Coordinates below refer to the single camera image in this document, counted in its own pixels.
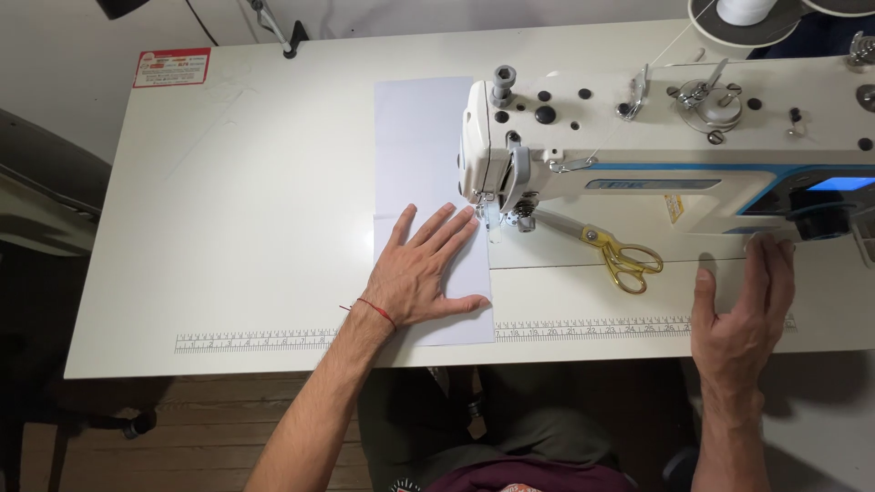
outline green pants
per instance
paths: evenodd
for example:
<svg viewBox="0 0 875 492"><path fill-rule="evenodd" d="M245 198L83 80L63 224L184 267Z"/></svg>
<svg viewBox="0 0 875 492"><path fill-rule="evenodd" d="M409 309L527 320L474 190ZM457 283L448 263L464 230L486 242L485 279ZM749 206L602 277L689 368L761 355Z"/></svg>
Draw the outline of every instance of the green pants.
<svg viewBox="0 0 875 492"><path fill-rule="evenodd" d="M399 478L425 489L456 468L503 456L617 468L606 432L573 407L565 362L479 366L486 434L473 439L425 368L374 369L359 396L374 492Z"/></svg>

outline gold scissors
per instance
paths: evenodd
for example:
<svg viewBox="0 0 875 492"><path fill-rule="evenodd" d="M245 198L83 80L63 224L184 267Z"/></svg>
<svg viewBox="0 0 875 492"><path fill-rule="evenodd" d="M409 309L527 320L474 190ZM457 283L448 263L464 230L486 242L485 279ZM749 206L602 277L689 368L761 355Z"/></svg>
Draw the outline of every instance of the gold scissors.
<svg viewBox="0 0 875 492"><path fill-rule="evenodd" d="M620 288L630 294L642 294L648 289L647 282L644 281L644 274L659 273L662 271L662 258L655 251L637 244L624 244L616 240L609 232L594 228L591 225L584 225L580 222L569 219L559 214L553 214L545 210L536 210L533 214L535 219L541 223L560 231L565 234L576 237L590 246L599 248L602 252L602 257L605 259L607 269L611 272L613 282ZM644 253L649 257L649 260L639 261L623 254L623 250L636 250ZM633 290L628 285L624 284L620 279L620 275L628 275L638 281L640 289Z"/></svg>

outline sheet of paper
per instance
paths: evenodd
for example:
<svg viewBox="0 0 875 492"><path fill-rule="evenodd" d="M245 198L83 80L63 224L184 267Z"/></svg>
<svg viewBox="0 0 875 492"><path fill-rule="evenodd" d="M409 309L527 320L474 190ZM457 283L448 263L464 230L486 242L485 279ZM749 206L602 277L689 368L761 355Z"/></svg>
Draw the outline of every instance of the sheet of paper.
<svg viewBox="0 0 875 492"><path fill-rule="evenodd" d="M458 209L468 205L459 196L456 156L462 112L472 84L471 77L446 77L374 85L375 262L407 204L418 209L411 234L447 201ZM453 259L444 277L447 297L481 294L492 298L486 238L481 223L477 235ZM421 323L404 337L404 345L492 342L492 308Z"/></svg>

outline industrial sewing machine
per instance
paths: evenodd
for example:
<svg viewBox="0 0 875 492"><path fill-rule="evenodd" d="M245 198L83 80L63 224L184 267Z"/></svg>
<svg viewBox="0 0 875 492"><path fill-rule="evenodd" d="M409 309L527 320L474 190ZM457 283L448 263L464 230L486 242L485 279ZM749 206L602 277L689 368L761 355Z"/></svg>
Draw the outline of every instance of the industrial sewing machine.
<svg viewBox="0 0 875 492"><path fill-rule="evenodd" d="M843 57L527 80L501 66L471 88L459 192L521 232L544 200L657 194L686 233L845 235L875 209L872 64L858 33Z"/></svg>

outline red string bracelet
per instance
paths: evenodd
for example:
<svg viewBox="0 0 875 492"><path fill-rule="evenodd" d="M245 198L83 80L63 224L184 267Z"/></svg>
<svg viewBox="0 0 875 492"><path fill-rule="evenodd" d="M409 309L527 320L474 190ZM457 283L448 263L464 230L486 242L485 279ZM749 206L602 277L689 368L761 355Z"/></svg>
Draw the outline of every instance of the red string bracelet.
<svg viewBox="0 0 875 492"><path fill-rule="evenodd" d="M383 311L383 310L380 309L379 307L374 306L373 304L367 302L365 299L358 298L358 299L356 299L356 300L360 300L361 302L367 304L368 306L373 307L373 308L374 308L374 309L375 309L375 310L376 310L376 311L377 311L377 312L378 312L383 318L387 319L389 323L392 323L392 327L393 327L396 331L398 330L398 327L395 325L395 322L389 317L389 314L388 314L388 313L386 313L385 311Z"/></svg>

